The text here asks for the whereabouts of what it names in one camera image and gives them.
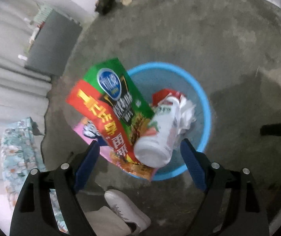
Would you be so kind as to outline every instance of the metal screw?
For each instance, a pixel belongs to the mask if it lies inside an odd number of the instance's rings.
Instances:
[[[218,168],[220,168],[220,165],[219,165],[217,162],[213,162],[213,163],[212,163],[212,167],[213,167],[214,169],[218,169]]]
[[[250,173],[250,170],[247,168],[242,169],[243,173],[248,175]]]
[[[38,170],[37,169],[32,169],[31,171],[30,171],[30,174],[31,175],[35,175],[35,174],[37,174],[38,173]]]
[[[62,165],[61,165],[61,169],[63,169],[63,170],[66,170],[66,169],[68,169],[69,168],[69,164],[68,163],[63,163]]]

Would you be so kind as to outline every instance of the green snack bag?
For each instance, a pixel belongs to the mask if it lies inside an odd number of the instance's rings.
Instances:
[[[114,150],[114,164],[151,179],[154,169],[135,158],[133,146],[146,131],[154,113],[119,59],[92,66],[66,101],[94,123]]]

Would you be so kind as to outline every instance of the blue gripper pad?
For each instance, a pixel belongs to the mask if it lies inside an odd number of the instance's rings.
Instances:
[[[78,193],[79,190],[84,188],[91,174],[91,171],[94,168],[94,165],[99,157],[99,153],[100,146],[98,142],[92,141],[87,151],[83,153],[85,157],[82,157],[83,161],[80,163],[75,172],[75,183],[73,186],[73,190],[75,191],[75,193]]]
[[[197,157],[195,156],[195,154],[198,155],[200,153],[195,151],[194,147],[191,145],[188,139],[182,140],[180,151],[195,186],[202,191],[206,191],[207,184],[205,180],[205,171],[199,163]]]

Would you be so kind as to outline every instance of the white plastic bottle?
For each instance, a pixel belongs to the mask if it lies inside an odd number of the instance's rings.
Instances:
[[[160,101],[148,130],[134,145],[135,157],[152,168],[167,165],[172,157],[180,118],[180,102],[176,97],[168,96]]]

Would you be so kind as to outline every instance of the blue logo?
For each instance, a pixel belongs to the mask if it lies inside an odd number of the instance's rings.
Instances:
[[[102,68],[97,74],[97,82],[113,100],[117,101],[121,97],[121,81],[113,70]]]

